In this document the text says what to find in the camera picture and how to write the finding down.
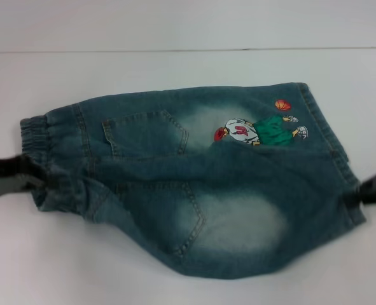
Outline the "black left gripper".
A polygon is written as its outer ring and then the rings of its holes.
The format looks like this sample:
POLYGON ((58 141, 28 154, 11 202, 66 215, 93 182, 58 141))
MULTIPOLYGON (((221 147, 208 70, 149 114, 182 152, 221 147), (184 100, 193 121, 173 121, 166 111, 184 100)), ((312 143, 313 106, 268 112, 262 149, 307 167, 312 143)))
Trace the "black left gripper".
POLYGON ((43 180, 30 175, 31 162, 26 155, 0 159, 0 196, 24 193, 45 185, 43 180))

